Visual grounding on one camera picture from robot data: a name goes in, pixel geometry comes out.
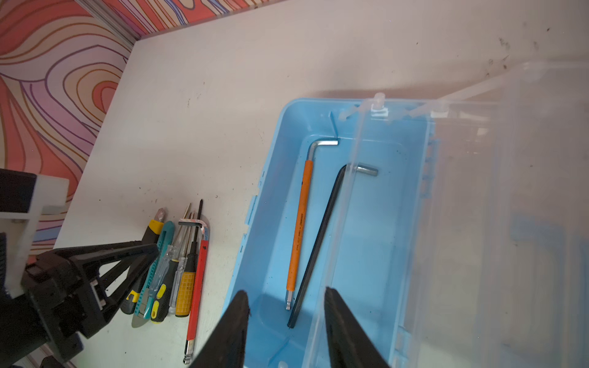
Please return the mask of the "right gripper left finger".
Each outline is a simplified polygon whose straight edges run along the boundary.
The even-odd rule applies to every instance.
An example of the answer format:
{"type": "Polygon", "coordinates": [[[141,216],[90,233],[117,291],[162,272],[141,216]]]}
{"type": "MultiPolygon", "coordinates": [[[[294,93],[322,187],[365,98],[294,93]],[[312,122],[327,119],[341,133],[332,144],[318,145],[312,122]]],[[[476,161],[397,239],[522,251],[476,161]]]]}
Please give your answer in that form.
{"type": "Polygon", "coordinates": [[[244,367],[249,316],[248,295],[238,291],[189,367],[244,367]]]}

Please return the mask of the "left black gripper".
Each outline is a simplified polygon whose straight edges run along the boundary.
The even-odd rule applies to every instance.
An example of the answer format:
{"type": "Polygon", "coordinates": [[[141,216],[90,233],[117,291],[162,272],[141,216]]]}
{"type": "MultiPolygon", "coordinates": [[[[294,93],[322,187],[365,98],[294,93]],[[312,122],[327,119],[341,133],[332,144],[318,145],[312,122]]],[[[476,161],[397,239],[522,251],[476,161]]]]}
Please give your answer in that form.
{"type": "Polygon", "coordinates": [[[131,241],[58,248],[49,262],[29,265],[24,294],[1,292],[1,366],[44,345],[54,361],[69,362],[84,349],[81,337],[93,337],[119,311],[134,314],[158,256],[155,243],[131,241]]]}

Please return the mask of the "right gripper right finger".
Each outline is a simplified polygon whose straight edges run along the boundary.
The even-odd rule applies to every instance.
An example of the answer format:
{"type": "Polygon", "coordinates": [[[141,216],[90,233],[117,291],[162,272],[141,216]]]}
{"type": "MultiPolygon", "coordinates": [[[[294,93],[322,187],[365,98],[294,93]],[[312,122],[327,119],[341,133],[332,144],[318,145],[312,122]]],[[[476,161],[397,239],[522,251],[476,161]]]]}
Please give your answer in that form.
{"type": "Polygon", "coordinates": [[[336,289],[326,288],[324,310],[331,367],[388,367],[336,289]]]}

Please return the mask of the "black hex key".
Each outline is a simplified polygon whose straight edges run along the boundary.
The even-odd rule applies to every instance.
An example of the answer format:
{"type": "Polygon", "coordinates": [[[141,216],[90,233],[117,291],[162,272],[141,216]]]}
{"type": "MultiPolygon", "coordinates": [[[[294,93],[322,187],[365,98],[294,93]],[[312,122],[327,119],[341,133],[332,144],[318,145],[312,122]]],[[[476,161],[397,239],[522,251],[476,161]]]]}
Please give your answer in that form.
{"type": "Polygon", "coordinates": [[[306,265],[306,268],[305,268],[305,273],[304,273],[304,276],[302,279],[302,283],[300,285],[297,297],[294,300],[294,307],[292,308],[291,315],[288,319],[287,327],[289,329],[294,329],[297,324],[299,315],[302,311],[302,306],[303,306],[303,303],[305,300],[305,296],[306,296],[309,284],[312,279],[314,267],[316,266],[318,257],[320,255],[321,247],[322,247],[323,242],[325,240],[328,226],[331,221],[331,216],[333,214],[335,205],[337,203],[337,199],[339,197],[341,187],[343,185],[346,173],[351,170],[359,172],[359,173],[363,173],[364,175],[368,175],[368,176],[377,176],[378,175],[378,169],[376,169],[374,167],[367,167],[362,164],[357,165],[357,166],[353,166],[351,164],[345,165],[342,168],[340,168],[339,172],[337,173],[333,188],[331,190],[330,197],[328,199],[328,203],[325,208],[325,212],[323,214],[323,217],[322,217],[322,220],[320,223],[318,234],[316,235],[316,238],[314,241],[313,249],[311,250],[311,254],[310,254],[308,263],[306,265]]]}

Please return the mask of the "orange handled hex key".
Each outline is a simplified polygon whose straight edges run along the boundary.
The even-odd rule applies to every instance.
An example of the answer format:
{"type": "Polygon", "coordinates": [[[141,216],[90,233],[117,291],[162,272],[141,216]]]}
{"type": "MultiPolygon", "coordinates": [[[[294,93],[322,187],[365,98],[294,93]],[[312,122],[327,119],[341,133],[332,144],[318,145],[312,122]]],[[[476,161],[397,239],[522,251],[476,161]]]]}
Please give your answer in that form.
{"type": "Polygon", "coordinates": [[[298,212],[294,226],[294,237],[291,248],[291,257],[288,268],[288,278],[286,284],[285,309],[290,311],[293,306],[294,292],[298,276],[298,267],[301,257],[302,239],[305,231],[305,221],[308,208],[308,198],[311,188],[311,179],[314,169],[314,155],[319,147],[336,147],[339,139],[329,138],[314,141],[308,149],[305,160],[302,184],[298,201],[298,212]]]}

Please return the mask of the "blue plastic tool box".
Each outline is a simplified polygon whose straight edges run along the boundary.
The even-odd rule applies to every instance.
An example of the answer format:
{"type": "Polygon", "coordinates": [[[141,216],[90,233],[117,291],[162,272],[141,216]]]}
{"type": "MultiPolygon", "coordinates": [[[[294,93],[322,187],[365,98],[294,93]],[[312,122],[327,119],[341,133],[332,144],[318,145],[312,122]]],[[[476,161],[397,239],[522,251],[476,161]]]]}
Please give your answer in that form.
{"type": "Polygon", "coordinates": [[[423,168],[434,124],[413,117],[419,101],[301,99],[282,111],[248,215],[230,293],[248,294],[247,367],[327,367],[323,297],[343,297],[383,359],[403,366],[409,334],[403,315],[409,266],[426,176],[423,168]],[[305,268],[340,168],[348,171],[294,329],[285,309],[288,266],[308,149],[337,138],[314,155],[300,257],[305,268]]]}

